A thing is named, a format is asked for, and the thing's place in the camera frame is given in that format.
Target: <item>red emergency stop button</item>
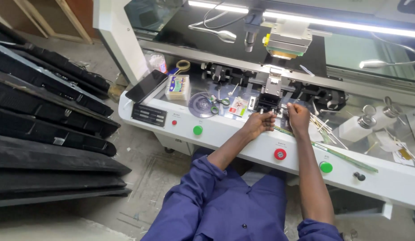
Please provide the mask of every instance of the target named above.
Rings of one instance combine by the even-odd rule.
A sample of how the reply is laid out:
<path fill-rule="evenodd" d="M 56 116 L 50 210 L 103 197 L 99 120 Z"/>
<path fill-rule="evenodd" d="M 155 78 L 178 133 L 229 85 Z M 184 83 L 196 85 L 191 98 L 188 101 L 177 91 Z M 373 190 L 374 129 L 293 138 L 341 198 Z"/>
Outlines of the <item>red emergency stop button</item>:
<path fill-rule="evenodd" d="M 286 157 L 286 151 L 283 149 L 276 149 L 275 151 L 275 158 L 282 161 Z"/>

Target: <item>green button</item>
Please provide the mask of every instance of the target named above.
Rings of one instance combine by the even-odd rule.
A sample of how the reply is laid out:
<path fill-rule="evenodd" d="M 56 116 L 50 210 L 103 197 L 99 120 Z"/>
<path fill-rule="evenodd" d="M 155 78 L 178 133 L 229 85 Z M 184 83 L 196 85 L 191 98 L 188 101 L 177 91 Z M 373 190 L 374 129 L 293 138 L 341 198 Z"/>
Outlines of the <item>green button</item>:
<path fill-rule="evenodd" d="M 194 132 L 194 134 L 199 135 L 203 132 L 203 128 L 201 126 L 195 126 L 193 128 L 193 132 Z"/>
<path fill-rule="evenodd" d="M 321 171 L 329 173 L 333 170 L 333 165 L 331 165 L 329 162 L 321 162 L 319 164 L 319 168 L 321 168 Z"/>

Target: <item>dispenser bottle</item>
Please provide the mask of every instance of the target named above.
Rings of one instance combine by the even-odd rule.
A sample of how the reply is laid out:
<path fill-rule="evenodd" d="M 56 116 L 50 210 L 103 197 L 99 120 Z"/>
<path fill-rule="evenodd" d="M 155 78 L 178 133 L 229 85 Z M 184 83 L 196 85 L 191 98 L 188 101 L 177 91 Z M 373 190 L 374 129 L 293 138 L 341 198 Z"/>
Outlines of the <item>dispenser bottle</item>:
<path fill-rule="evenodd" d="M 373 127 L 373 130 L 380 130 L 392 125 L 403 113 L 402 109 L 397 104 L 393 104 L 388 96 L 385 97 L 385 104 L 386 106 L 376 107 L 376 114 L 373 116 L 376 119 L 376 126 Z"/>
<path fill-rule="evenodd" d="M 354 116 L 339 126 L 339 137 L 356 142 L 373 132 L 372 127 L 376 125 L 376 109 L 370 105 L 362 109 L 363 116 Z"/>

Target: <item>phone screen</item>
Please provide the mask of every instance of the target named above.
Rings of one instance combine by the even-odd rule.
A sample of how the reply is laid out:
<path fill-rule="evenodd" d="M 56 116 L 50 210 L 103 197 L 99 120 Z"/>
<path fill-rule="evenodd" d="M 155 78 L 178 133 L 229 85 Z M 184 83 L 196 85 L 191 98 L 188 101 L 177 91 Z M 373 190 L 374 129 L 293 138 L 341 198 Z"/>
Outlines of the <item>phone screen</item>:
<path fill-rule="evenodd" d="M 166 74 L 155 69 L 129 92 L 127 92 L 126 97 L 133 100 L 136 104 L 139 104 L 147 96 L 149 96 L 152 91 L 154 91 L 157 86 L 159 86 L 166 78 Z"/>

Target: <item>man's left hand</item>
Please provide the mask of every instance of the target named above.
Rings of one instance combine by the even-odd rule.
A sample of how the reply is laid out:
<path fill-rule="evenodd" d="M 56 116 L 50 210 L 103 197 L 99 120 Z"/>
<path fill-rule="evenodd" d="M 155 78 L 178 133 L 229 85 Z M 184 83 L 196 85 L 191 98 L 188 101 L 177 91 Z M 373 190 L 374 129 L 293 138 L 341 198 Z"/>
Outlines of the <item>man's left hand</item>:
<path fill-rule="evenodd" d="M 274 131 L 275 118 L 277 116 L 273 112 L 253 113 L 242 127 L 241 131 L 245 132 L 252 140 L 257 138 L 264 131 Z"/>

